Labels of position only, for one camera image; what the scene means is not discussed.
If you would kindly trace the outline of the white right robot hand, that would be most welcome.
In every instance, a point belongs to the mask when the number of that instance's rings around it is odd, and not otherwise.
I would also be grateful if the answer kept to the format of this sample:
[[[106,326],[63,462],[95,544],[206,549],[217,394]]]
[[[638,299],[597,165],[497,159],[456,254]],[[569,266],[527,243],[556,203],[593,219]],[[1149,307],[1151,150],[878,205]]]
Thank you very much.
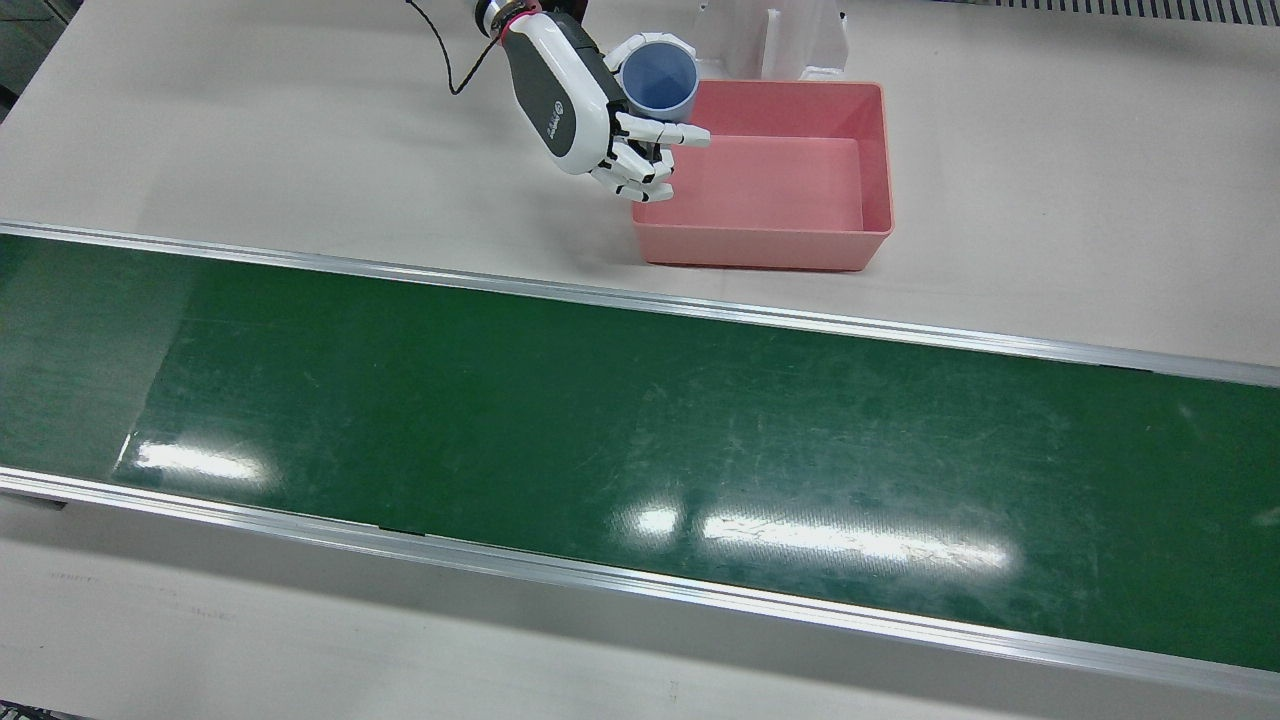
[[[554,164],[590,176],[631,202],[673,197],[675,146],[707,147],[710,131],[649,115],[620,82],[627,60],[671,47],[694,49],[671,33],[637,33],[602,53],[580,20],[564,12],[504,9],[492,31],[506,53],[515,99]]]

